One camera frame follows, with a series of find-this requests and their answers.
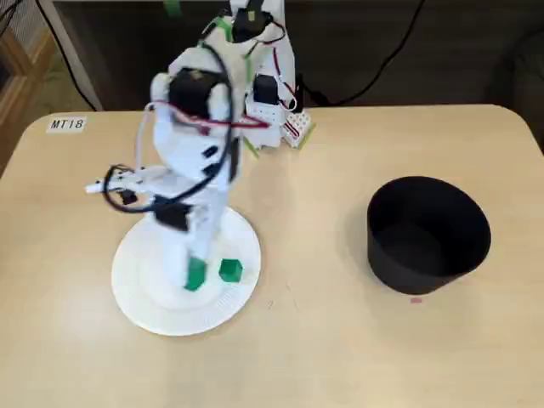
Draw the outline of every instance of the white plate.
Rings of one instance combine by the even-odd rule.
[[[230,208],[220,228],[206,282],[189,292],[172,284],[168,279],[172,270],[165,270],[186,262],[184,236],[159,225],[152,216],[134,225],[119,245],[112,266],[111,286],[122,312],[135,325],[165,336],[206,332],[234,316],[257,285],[261,248],[252,226]],[[240,283],[221,280],[218,270],[223,258],[241,261]]]

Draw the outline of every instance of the floor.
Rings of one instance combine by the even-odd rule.
[[[51,59],[47,72],[27,106],[27,111],[21,119],[21,129],[26,129],[36,119],[50,113],[90,110],[74,87],[60,53],[56,53]],[[12,136],[19,139],[21,134]],[[5,165],[6,163],[0,162],[0,176]]]

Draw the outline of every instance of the label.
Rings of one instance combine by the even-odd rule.
[[[55,116],[47,133],[81,133],[87,124],[86,116]]]

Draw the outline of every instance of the wooden table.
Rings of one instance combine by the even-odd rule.
[[[187,338],[118,310],[111,260],[139,218],[83,191],[132,163],[141,114],[89,113],[80,134],[31,125],[0,182],[0,405],[542,407],[544,160],[527,126],[494,106],[312,114],[302,152],[246,152],[231,205],[260,235],[261,279],[232,321]],[[368,268],[366,206],[418,174],[465,190],[493,243],[414,303]]]

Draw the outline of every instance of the black bowl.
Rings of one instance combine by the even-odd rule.
[[[422,295],[484,262],[491,231],[484,212],[457,187],[436,178],[385,184],[367,213],[368,261],[395,291]]]

